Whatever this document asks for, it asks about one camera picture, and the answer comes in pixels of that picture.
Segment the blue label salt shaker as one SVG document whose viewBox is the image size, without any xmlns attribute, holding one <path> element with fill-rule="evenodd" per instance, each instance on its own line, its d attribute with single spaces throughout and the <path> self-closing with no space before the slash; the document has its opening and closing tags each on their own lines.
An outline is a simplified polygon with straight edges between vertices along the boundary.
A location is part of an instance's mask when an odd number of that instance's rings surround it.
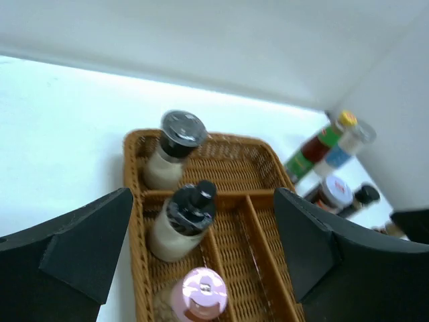
<svg viewBox="0 0 429 322">
<path fill-rule="evenodd" d="M 372 144 L 377 137 L 376 131 L 364 121 L 348 129 L 326 156 L 314 167 L 320 177 L 326 177 L 341 168 L 355 157 L 365 146 Z"/>
</svg>

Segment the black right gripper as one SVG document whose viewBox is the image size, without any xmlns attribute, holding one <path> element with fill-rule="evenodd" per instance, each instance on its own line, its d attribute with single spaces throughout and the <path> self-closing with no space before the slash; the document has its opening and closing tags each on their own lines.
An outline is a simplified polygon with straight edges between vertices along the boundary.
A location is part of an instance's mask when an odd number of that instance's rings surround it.
<svg viewBox="0 0 429 322">
<path fill-rule="evenodd" d="M 428 245 L 428 212 L 428 209 L 396 211 L 390 219 L 410 241 Z"/>
</svg>

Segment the pink cap spice jar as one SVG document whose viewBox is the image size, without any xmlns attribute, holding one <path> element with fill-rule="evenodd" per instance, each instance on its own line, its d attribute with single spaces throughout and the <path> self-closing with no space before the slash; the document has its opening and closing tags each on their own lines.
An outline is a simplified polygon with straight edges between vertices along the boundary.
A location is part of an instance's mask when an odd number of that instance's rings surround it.
<svg viewBox="0 0 429 322">
<path fill-rule="evenodd" d="M 228 291 L 210 268 L 195 268 L 154 297 L 155 321 L 214 321 L 227 308 Z"/>
</svg>

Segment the white lid red label jar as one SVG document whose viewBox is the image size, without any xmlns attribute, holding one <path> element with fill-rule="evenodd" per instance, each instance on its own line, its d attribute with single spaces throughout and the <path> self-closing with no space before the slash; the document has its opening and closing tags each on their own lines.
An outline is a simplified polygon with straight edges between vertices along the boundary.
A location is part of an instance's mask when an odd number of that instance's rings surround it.
<svg viewBox="0 0 429 322">
<path fill-rule="evenodd" d="M 331 213 L 338 213 L 353 201 L 353 192 L 341 178 L 330 175 L 322 179 L 313 203 Z"/>
</svg>

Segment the yellow label oil bottle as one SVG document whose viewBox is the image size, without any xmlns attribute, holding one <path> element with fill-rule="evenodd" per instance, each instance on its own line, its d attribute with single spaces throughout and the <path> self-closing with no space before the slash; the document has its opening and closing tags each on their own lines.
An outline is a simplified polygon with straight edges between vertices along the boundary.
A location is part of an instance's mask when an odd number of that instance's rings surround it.
<svg viewBox="0 0 429 322">
<path fill-rule="evenodd" d="M 400 238 L 403 240 L 409 240 L 406 233 L 407 224 L 395 221 L 387 221 L 381 226 L 372 227 L 371 230 L 388 235 L 391 237 Z"/>
</svg>

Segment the brown wicker tray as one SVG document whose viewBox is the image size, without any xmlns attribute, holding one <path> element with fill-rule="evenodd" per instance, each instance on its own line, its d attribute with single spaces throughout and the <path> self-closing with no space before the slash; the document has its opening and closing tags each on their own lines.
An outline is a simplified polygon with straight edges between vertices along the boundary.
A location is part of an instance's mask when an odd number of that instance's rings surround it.
<svg viewBox="0 0 429 322">
<path fill-rule="evenodd" d="M 153 321 L 155 295 L 191 269 L 207 266 L 227 283 L 229 303 L 221 321 L 303 321 L 273 209 L 274 190 L 293 184 L 272 148 L 256 138 L 209 134 L 188 159 L 182 184 L 205 179 L 216 185 L 216 219 L 196 249 L 166 263 L 150 252 L 147 238 L 172 193 L 143 182 L 160 135 L 158 129 L 140 129 L 124 141 L 124 181 L 134 196 L 129 244 L 136 319 Z"/>
</svg>

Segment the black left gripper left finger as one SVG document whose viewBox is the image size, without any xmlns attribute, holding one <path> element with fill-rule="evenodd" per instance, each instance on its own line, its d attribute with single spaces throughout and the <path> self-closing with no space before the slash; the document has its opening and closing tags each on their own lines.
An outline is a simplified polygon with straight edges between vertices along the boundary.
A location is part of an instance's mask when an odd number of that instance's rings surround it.
<svg viewBox="0 0 429 322">
<path fill-rule="evenodd" d="M 1 320 L 96 321 L 132 207 L 131 190 L 120 188 L 1 237 Z"/>
</svg>

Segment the green label sauce bottle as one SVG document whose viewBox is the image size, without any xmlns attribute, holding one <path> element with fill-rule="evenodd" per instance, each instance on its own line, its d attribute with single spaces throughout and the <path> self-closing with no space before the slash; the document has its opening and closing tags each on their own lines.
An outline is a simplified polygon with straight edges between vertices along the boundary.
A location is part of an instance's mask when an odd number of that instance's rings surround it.
<svg viewBox="0 0 429 322">
<path fill-rule="evenodd" d="M 357 125 L 350 111 L 342 111 L 330 124 L 304 142 L 284 163 L 286 174 L 293 184 L 304 178 L 340 140 L 343 134 Z"/>
</svg>

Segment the clear lid salt grinder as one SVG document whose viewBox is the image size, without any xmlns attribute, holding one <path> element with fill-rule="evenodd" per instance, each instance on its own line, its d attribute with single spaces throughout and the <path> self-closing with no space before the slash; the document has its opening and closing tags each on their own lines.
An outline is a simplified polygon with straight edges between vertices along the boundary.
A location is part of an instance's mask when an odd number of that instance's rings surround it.
<svg viewBox="0 0 429 322">
<path fill-rule="evenodd" d="M 174 190 L 182 178 L 184 165 L 208 134 L 194 114 L 171 110 L 161 120 L 161 136 L 155 151 L 146 162 L 143 180 L 151 190 Z"/>
</svg>

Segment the black top salt grinder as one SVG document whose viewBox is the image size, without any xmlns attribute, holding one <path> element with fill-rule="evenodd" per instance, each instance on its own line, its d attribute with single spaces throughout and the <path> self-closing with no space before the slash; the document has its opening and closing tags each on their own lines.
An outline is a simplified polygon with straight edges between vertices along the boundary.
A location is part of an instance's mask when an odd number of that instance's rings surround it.
<svg viewBox="0 0 429 322">
<path fill-rule="evenodd" d="M 176 262 L 204 238 L 217 214 L 217 188 L 209 180 L 186 184 L 167 198 L 149 232 L 149 249 L 164 262 Z"/>
</svg>

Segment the black cap spice grinder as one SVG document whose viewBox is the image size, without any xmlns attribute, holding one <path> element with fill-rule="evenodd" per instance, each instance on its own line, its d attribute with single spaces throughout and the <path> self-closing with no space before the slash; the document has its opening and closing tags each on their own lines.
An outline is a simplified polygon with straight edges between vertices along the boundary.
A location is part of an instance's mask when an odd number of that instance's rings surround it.
<svg viewBox="0 0 429 322">
<path fill-rule="evenodd" d="M 341 209 L 337 215 L 343 219 L 347 219 L 379 200 L 380 194 L 374 186 L 362 184 L 359 189 L 353 193 L 352 203 L 344 209 Z"/>
</svg>

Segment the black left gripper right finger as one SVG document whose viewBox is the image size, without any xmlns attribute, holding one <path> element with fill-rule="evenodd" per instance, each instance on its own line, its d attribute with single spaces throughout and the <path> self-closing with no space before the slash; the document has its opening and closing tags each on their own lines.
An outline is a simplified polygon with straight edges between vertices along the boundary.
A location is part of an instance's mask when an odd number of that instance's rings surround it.
<svg viewBox="0 0 429 322">
<path fill-rule="evenodd" d="M 426 244 L 367 229 L 285 188 L 273 203 L 307 321 L 428 320 Z"/>
</svg>

